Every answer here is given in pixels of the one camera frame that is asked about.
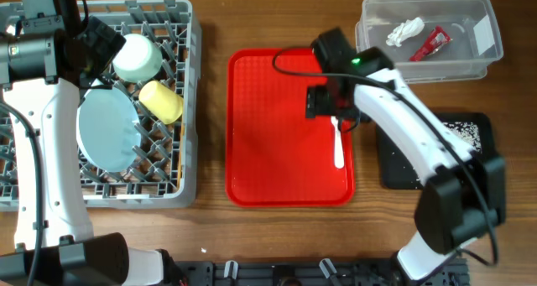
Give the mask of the white plastic fork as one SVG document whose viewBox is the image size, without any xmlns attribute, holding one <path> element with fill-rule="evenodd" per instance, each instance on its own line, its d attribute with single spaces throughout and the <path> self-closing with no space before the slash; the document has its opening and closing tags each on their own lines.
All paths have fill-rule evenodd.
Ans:
<svg viewBox="0 0 537 286">
<path fill-rule="evenodd" d="M 342 169 L 345 165 L 345 160 L 337 117 L 331 117 L 331 124 L 334 128 L 334 165 L 337 169 Z"/>
</svg>

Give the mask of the wooden chopstick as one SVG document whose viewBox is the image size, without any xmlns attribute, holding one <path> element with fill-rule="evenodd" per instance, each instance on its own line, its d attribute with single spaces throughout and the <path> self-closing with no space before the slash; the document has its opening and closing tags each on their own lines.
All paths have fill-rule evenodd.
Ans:
<svg viewBox="0 0 537 286">
<path fill-rule="evenodd" d="M 182 179 L 182 176 L 183 176 L 183 166 L 182 166 L 182 158 L 183 158 L 183 152 L 182 152 L 182 148 L 183 148 L 183 142 L 184 142 L 184 134 L 185 134 L 185 124 L 182 122 L 181 125 L 180 125 L 180 132 L 179 132 L 179 140 L 180 140 L 180 146 L 179 146 L 179 154 L 178 154 L 178 162 L 177 162 L 177 188 L 178 190 L 181 190 L 182 189 L 182 185 L 181 185 L 181 179 Z"/>
</svg>

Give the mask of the red snack wrapper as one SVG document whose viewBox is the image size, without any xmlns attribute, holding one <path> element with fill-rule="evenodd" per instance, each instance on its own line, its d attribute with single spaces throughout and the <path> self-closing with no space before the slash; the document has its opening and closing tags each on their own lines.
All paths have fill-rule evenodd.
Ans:
<svg viewBox="0 0 537 286">
<path fill-rule="evenodd" d="M 416 52 L 409 57 L 410 61 L 421 61 L 426 56 L 432 55 L 441 49 L 444 45 L 451 42 L 450 35 L 441 27 L 436 26 L 429 34 L 425 42 Z"/>
</svg>

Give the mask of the green plastic bowl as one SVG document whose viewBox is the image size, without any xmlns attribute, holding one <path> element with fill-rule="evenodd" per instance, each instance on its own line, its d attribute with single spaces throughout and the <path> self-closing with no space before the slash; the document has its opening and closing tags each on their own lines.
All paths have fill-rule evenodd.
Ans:
<svg viewBox="0 0 537 286">
<path fill-rule="evenodd" d="M 132 83 L 154 78 L 163 60 L 159 48 L 141 34 L 127 34 L 124 38 L 124 46 L 112 61 L 116 75 Z"/>
</svg>

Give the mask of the yellow plastic cup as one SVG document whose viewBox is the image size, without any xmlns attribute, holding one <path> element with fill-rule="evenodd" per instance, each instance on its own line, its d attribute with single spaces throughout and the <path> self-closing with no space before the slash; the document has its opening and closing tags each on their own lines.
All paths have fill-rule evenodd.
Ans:
<svg viewBox="0 0 537 286">
<path fill-rule="evenodd" d="M 177 121 L 183 114 L 183 98 L 159 81 L 146 83 L 138 99 L 164 124 Z"/>
</svg>

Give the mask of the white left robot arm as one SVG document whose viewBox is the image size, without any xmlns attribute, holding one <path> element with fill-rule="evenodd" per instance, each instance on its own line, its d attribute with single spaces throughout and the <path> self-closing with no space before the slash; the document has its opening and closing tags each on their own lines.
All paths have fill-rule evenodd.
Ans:
<svg viewBox="0 0 537 286">
<path fill-rule="evenodd" d="M 1 258 L 14 285 L 187 285 L 165 250 L 96 236 L 81 193 L 76 111 L 124 37 L 86 0 L 22 0 L 16 34 L 1 38 L 1 108 L 12 121 L 18 178 L 15 250 Z"/>
</svg>

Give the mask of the light blue plate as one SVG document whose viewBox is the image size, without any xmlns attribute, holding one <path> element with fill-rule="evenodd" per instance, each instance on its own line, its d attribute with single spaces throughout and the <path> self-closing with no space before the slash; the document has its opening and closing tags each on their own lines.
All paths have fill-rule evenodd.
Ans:
<svg viewBox="0 0 537 286">
<path fill-rule="evenodd" d="M 91 90 L 77 110 L 76 140 L 91 164 L 121 172 L 137 158 L 133 148 L 142 139 L 137 123 L 137 110 L 121 90 Z"/>
</svg>

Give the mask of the white napkin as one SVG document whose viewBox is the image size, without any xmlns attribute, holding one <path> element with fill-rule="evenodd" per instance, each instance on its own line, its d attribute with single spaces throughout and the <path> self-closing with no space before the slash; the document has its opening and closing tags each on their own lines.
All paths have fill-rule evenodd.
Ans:
<svg viewBox="0 0 537 286">
<path fill-rule="evenodd" d="M 420 34 L 424 27 L 425 23 L 420 17 L 416 17 L 412 20 L 407 19 L 388 35 L 386 44 L 388 46 L 400 47 L 406 39 Z"/>
</svg>

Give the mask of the rice and peanut scraps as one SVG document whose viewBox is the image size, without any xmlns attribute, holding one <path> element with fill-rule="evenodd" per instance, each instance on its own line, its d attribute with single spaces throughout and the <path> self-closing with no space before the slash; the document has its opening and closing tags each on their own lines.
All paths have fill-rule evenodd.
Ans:
<svg viewBox="0 0 537 286">
<path fill-rule="evenodd" d="M 473 122 L 443 122 L 443 124 L 464 142 L 469 143 L 478 152 L 482 151 L 482 142 L 478 126 Z"/>
</svg>

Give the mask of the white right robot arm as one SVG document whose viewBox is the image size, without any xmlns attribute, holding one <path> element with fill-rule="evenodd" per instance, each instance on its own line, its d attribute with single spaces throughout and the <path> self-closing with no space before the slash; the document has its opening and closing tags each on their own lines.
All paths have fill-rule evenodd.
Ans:
<svg viewBox="0 0 537 286">
<path fill-rule="evenodd" d="M 505 162 L 479 153 L 448 129 L 410 90 L 391 59 L 373 47 L 357 52 L 339 28 L 311 44 L 324 85 L 308 88 L 306 116 L 359 123 L 372 119 L 413 166 L 423 185 L 416 233 L 395 255 L 395 283 L 419 285 L 467 245 L 506 221 Z"/>
</svg>

